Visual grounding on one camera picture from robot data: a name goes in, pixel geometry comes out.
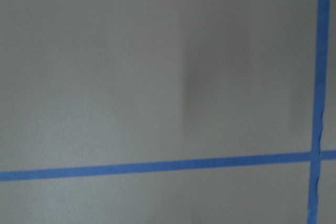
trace gray surface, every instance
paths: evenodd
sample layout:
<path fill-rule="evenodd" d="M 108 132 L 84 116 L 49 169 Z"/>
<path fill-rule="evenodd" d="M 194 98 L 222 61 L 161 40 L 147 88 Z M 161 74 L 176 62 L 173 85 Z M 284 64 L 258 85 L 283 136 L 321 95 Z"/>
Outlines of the gray surface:
<path fill-rule="evenodd" d="M 319 224 L 334 224 L 336 219 L 336 161 L 322 162 L 319 179 Z"/>
<path fill-rule="evenodd" d="M 0 4 L 0 170 L 310 149 L 317 0 Z"/>
<path fill-rule="evenodd" d="M 336 149 L 336 0 L 330 1 L 329 54 L 327 70 L 327 92 L 323 115 L 324 129 L 321 147 Z"/>
<path fill-rule="evenodd" d="M 306 163 L 0 183 L 1 221 L 304 224 L 308 177 Z"/>

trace blue line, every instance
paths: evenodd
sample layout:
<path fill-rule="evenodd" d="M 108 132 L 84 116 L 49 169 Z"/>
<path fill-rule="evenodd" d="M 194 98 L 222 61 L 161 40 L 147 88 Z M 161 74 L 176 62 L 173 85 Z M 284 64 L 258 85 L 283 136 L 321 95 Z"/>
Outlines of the blue line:
<path fill-rule="evenodd" d="M 324 102 L 326 99 L 325 79 L 327 75 L 329 2 L 330 0 L 318 0 L 314 109 L 307 224 L 317 223 L 319 207 L 318 182 L 321 169 L 320 141 L 323 130 Z"/>
<path fill-rule="evenodd" d="M 170 170 L 189 170 L 222 168 L 234 166 L 270 165 L 310 161 L 310 153 L 288 153 L 275 155 L 223 157 L 208 159 L 192 159 L 183 161 L 166 161 L 137 164 L 121 164 L 106 166 L 73 167 L 41 170 L 20 170 L 0 172 L 0 182 L 32 179 L 69 178 L 85 176 L 101 176 L 116 174 L 134 174 L 164 172 Z"/>
<path fill-rule="evenodd" d="M 334 159 L 336 159 L 336 151 L 321 152 L 321 160 L 334 160 Z"/>

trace gray floor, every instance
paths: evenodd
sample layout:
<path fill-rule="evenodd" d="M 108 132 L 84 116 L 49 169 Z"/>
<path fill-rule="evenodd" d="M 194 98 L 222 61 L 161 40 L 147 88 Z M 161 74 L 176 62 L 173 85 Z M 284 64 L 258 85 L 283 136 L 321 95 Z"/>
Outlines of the gray floor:
<path fill-rule="evenodd" d="M 310 151 L 317 0 L 0 1 L 0 171 Z M 302 163 L 0 183 L 0 216 L 306 223 L 308 179 Z"/>

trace vertical blue line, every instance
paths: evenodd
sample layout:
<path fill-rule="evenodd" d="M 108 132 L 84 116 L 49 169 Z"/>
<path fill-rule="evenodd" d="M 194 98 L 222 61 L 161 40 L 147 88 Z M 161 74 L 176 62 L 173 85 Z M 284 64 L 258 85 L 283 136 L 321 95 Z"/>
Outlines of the vertical blue line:
<path fill-rule="evenodd" d="M 315 88 L 307 224 L 316 224 L 318 218 L 318 181 L 321 168 L 320 141 L 323 130 L 324 102 L 326 99 L 325 79 L 327 75 L 328 56 L 329 2 L 330 0 L 318 0 Z"/>

